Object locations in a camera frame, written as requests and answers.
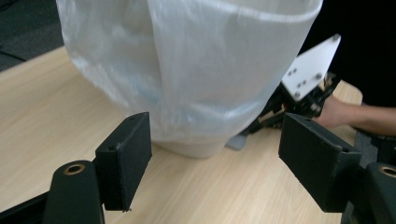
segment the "white mounting plate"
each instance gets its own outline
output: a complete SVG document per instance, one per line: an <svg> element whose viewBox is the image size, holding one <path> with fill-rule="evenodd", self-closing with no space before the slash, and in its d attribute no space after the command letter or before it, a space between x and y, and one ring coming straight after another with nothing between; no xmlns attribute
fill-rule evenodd
<svg viewBox="0 0 396 224"><path fill-rule="evenodd" d="M295 102L301 101L326 76L341 41L334 35L300 54L282 78L282 84Z"/></svg>

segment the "human hand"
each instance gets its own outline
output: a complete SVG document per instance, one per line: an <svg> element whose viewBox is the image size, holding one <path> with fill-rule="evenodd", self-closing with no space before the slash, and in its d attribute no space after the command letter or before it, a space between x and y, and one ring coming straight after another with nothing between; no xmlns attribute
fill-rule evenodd
<svg viewBox="0 0 396 224"><path fill-rule="evenodd" d="M334 128L346 124L347 107L347 104L329 96L324 102L320 116L312 118L312 120L325 128Z"/></svg>

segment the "light wood tabletop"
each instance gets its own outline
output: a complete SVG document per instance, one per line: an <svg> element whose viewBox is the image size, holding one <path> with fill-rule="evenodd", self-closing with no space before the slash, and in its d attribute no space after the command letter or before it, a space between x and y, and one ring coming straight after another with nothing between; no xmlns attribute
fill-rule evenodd
<svg viewBox="0 0 396 224"><path fill-rule="evenodd" d="M342 82L336 97L361 93ZM0 73L0 212L50 189L53 172L94 151L124 115L59 48ZM332 130L353 144L349 127ZM339 223L323 213L278 157L280 130L251 135L241 151L193 159L152 147L132 211L106 223Z"/></svg>

